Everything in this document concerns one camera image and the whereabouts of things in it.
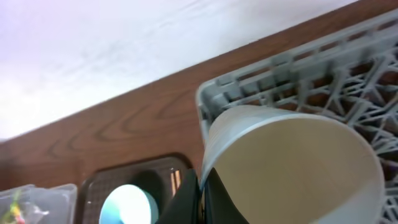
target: wood grain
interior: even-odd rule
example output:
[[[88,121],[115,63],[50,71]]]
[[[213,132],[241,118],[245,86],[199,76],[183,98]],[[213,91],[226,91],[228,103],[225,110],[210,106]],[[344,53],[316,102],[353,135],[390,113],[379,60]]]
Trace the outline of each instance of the wood grain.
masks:
[[[397,7],[396,0],[356,2],[6,141],[0,189],[80,185],[96,170],[173,152],[200,172],[194,95],[202,82]]]

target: white ceiling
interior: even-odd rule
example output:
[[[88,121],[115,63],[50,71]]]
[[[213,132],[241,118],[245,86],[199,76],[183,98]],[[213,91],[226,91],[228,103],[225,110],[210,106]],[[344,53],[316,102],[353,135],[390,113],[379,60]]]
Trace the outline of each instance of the white ceiling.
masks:
[[[354,1],[1,0],[0,139]]]

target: plastic dish rack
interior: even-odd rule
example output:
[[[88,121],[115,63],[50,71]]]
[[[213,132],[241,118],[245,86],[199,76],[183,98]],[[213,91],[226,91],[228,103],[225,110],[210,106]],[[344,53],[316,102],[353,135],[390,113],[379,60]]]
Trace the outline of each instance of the plastic dish rack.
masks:
[[[398,10],[209,80],[196,101],[205,141],[223,111],[259,105],[337,119],[382,162],[398,158]],[[386,183],[382,224],[398,222],[395,180]]]

